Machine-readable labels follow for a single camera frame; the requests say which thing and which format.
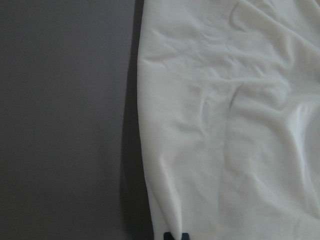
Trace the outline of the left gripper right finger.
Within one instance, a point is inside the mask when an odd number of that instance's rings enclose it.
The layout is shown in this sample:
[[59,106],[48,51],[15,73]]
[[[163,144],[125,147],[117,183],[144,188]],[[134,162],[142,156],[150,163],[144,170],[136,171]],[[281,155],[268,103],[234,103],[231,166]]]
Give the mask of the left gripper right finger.
[[189,234],[187,232],[183,232],[181,234],[181,240],[189,240]]

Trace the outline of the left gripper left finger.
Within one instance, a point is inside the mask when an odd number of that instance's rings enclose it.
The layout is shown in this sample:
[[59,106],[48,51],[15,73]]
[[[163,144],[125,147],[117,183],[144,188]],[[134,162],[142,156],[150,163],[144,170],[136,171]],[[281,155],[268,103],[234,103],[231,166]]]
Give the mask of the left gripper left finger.
[[175,240],[175,238],[170,232],[165,232],[163,234],[163,240]]

